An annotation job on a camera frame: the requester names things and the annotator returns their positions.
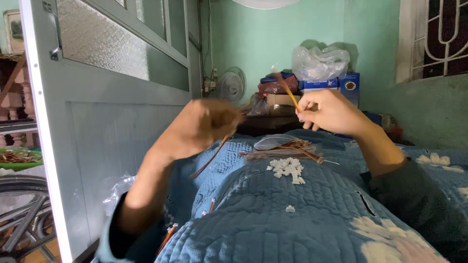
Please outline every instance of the small white plastic connector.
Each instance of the small white plastic connector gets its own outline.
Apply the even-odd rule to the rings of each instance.
[[[294,206],[288,205],[286,207],[286,212],[296,212],[296,209],[294,208]]]

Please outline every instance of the sleeve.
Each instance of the sleeve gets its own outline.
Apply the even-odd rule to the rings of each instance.
[[[418,231],[450,262],[468,262],[468,219],[415,162],[373,177],[361,174],[371,196]]]
[[[123,194],[112,216],[106,221],[99,240],[96,258],[102,263],[154,262],[166,234],[167,210],[164,217],[142,235],[131,235],[117,227],[116,218],[127,193]]]

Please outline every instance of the person lying in bed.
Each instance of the person lying in bed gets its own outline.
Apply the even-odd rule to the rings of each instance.
[[[314,103],[318,111],[312,112]],[[305,129],[357,141],[369,169],[361,175],[367,189],[312,160],[301,160],[304,185],[285,177],[248,177],[246,165],[212,190],[218,193],[213,211],[179,226],[158,253],[167,233],[164,202],[172,164],[234,134],[242,118],[227,102],[193,100],[148,150],[136,182],[106,223],[97,260],[468,262],[467,217],[379,126],[334,90],[309,92],[299,107]],[[266,167],[270,160],[263,162]],[[291,203],[295,212],[286,212]]]

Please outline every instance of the white fan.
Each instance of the white fan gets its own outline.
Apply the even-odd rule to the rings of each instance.
[[[245,75],[238,67],[229,68],[216,83],[219,98],[238,103],[245,94]]]
[[[256,9],[275,9],[299,2],[299,0],[234,0],[241,5]]]

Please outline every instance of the cardboard box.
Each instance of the cardboard box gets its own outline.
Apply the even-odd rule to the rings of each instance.
[[[294,96],[299,102],[300,96]],[[289,95],[268,94],[266,102],[270,107],[270,115],[288,115],[295,114],[294,102]]]
[[[309,91],[319,91],[322,89],[331,88],[338,89],[338,79],[330,79],[322,82],[304,82],[304,89],[301,92],[307,93]]]
[[[356,107],[359,106],[359,76],[359,73],[348,73],[338,77],[340,93]]]

